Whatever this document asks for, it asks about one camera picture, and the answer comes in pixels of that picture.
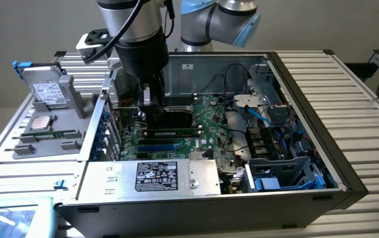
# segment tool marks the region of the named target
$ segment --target workbench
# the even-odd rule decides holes
[[[286,67],[347,157],[367,189],[367,195],[347,210],[326,213],[307,228],[185,236],[186,238],[257,237],[379,237],[379,99],[341,59],[326,51],[278,52]],[[79,54],[58,59],[75,77],[75,88],[90,96],[98,93],[109,69],[107,61],[83,64]],[[13,159],[13,148],[33,115],[29,95],[0,135],[0,196],[53,196],[61,178],[74,176],[74,160]],[[58,237],[81,237],[79,232],[59,219]]]

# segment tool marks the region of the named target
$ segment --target robotic arm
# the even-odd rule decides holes
[[[77,46],[87,64],[109,57],[115,48],[126,72],[139,79],[139,108],[149,115],[165,111],[162,69],[169,63],[169,51],[162,4],[174,19],[173,0],[98,0],[107,31],[86,34]],[[183,51],[211,51],[211,40],[243,47],[258,22],[255,0],[183,0]]]

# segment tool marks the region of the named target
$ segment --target white wall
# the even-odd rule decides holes
[[[379,48],[379,0],[258,3],[262,23],[245,50],[333,49],[343,60],[355,61],[367,60]],[[55,51],[75,50],[83,33],[103,27],[97,0],[0,0],[0,107],[19,105],[27,94],[11,62],[49,61]],[[179,28],[178,19],[171,50],[179,46]],[[229,49],[215,43],[215,50]]]

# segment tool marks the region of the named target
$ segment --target green circuit board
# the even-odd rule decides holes
[[[201,137],[197,138],[177,138],[175,144],[179,144],[177,150],[170,151],[138,151],[139,140],[145,139],[143,130],[146,125],[138,123],[133,119],[138,109],[119,109],[121,123],[123,130],[121,130],[121,137],[123,142],[123,148],[121,152],[121,160],[159,160],[159,159],[189,159],[190,156],[199,156],[201,153],[206,152],[209,149],[214,151],[214,158],[218,162],[218,167],[223,171],[233,171],[234,166],[230,166],[230,161],[234,160],[234,153],[227,152],[219,145],[219,140],[222,143],[227,140],[230,132],[219,127],[214,121],[214,115],[219,104],[211,106],[210,101],[217,98],[213,96],[206,96],[193,105],[194,110],[194,126],[202,126]],[[223,107],[219,107],[218,115],[223,114]],[[226,144],[227,150],[233,150],[233,144]],[[146,158],[138,158],[139,153],[146,153]]]

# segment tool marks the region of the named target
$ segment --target black label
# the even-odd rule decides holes
[[[178,162],[138,163],[135,190],[178,190]]]

